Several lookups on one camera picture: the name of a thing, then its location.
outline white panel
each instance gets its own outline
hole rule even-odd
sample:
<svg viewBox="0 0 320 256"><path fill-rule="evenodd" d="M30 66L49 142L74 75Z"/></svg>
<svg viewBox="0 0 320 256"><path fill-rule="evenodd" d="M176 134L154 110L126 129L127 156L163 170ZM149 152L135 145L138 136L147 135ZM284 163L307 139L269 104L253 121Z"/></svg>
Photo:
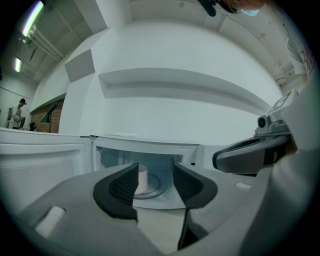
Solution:
<svg viewBox="0 0 320 256"><path fill-rule="evenodd" d="M18 214L60 182L87 169L86 146L76 144L0 144L1 196Z"/></svg>
<svg viewBox="0 0 320 256"><path fill-rule="evenodd" d="M133 20L171 19L203 24L207 12L200 4L176 0L137 0L130 3Z"/></svg>
<svg viewBox="0 0 320 256"><path fill-rule="evenodd" d="M259 117L206 102L141 97L108 99L104 116L105 134L205 145L229 145L252 137Z"/></svg>
<svg viewBox="0 0 320 256"><path fill-rule="evenodd" d="M106 73L100 77L108 84L105 85L107 98L194 100L260 116L271 107L253 93L226 80L187 70L135 68Z"/></svg>
<svg viewBox="0 0 320 256"><path fill-rule="evenodd" d="M103 72L166 68L229 81L269 105L282 96L267 70L231 40L196 25L175 21L135 21L119 34L118 48Z"/></svg>
<svg viewBox="0 0 320 256"><path fill-rule="evenodd" d="M73 84L73 82L94 73L95 67L92 59L91 50L86 50L77 57L68 61L65 64L65 69L68 74L71 85Z"/></svg>

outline white wall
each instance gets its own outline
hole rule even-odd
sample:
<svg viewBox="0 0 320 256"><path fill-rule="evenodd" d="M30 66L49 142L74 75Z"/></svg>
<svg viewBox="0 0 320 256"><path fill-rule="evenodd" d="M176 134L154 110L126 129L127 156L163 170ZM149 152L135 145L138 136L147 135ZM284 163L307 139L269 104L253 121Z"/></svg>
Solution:
<svg viewBox="0 0 320 256"><path fill-rule="evenodd" d="M104 133L136 134L139 139L229 145L253 136L257 115L230 107L183 99L110 98Z"/></svg>
<svg viewBox="0 0 320 256"><path fill-rule="evenodd" d="M84 102L87 98L94 75L95 74L89 74L70 84L60 116L60 134L80 134Z"/></svg>
<svg viewBox="0 0 320 256"><path fill-rule="evenodd" d="M117 31L113 27L86 38L65 64L70 82L95 72L99 74L104 63L111 59L117 39Z"/></svg>
<svg viewBox="0 0 320 256"><path fill-rule="evenodd" d="M86 95L81 117L80 134L101 135L104 129L105 120L109 119L105 115L106 83L94 75L90 88Z"/></svg>
<svg viewBox="0 0 320 256"><path fill-rule="evenodd" d="M30 111L37 84L14 70L4 72L2 76L2 81L0 81L0 127L6 125L9 108L24 98L27 105L22 107L21 116L26 118L23 128L27 129L31 120Z"/></svg>
<svg viewBox="0 0 320 256"><path fill-rule="evenodd" d="M103 73L166 68L229 81L273 105L282 92L267 70L221 34L178 21L134 21L118 34L118 47Z"/></svg>
<svg viewBox="0 0 320 256"><path fill-rule="evenodd" d="M47 103L48 101L65 94L70 85L65 63L72 52L66 55L54 69L46 74L36 88L31 111Z"/></svg>

